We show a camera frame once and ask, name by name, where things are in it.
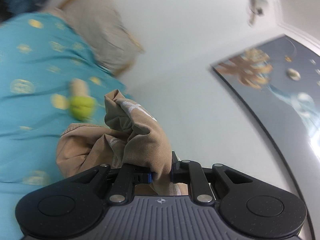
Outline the tan t-shirt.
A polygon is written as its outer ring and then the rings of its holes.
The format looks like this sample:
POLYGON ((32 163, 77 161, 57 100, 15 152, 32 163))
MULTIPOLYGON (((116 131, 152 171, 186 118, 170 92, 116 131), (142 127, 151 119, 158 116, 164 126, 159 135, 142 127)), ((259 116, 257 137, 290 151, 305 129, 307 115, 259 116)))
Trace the tan t-shirt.
POLYGON ((132 164, 153 173, 153 182, 138 186, 138 194, 188 194, 187 185, 170 181, 171 145, 157 120, 117 89, 105 95, 105 108, 105 126, 73 123, 61 135, 56 164, 62 175, 68 178, 100 164, 112 169, 132 164))

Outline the green and cream plush toy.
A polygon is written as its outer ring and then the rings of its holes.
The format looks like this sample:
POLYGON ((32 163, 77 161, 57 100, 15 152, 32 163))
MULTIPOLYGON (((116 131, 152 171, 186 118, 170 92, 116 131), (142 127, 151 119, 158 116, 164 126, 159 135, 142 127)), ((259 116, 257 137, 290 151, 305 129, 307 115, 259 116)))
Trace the green and cream plush toy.
POLYGON ((96 100, 90 96, 87 83, 81 79, 70 82, 69 111, 79 121, 89 120, 95 113, 96 100))

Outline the teal patterned bed sheet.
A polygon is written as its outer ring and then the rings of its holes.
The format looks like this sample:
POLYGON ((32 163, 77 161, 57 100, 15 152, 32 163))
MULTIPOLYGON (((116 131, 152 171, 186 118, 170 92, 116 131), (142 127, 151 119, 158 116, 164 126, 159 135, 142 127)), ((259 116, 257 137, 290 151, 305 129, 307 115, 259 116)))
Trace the teal patterned bed sheet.
POLYGON ((1 239, 21 239, 15 206, 23 196, 63 178, 56 147, 74 122, 69 86, 76 78, 95 99, 89 123, 103 125, 105 94, 126 88, 80 35, 49 13, 1 24, 1 239))

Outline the grey pillow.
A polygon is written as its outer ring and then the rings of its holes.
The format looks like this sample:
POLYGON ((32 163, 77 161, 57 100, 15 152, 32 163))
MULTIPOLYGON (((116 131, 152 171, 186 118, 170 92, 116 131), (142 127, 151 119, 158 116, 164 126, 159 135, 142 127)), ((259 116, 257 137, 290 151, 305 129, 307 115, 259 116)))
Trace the grey pillow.
POLYGON ((64 0, 40 12, 64 20, 91 47, 97 63, 114 76, 129 70, 144 52, 124 27, 113 0, 64 0))

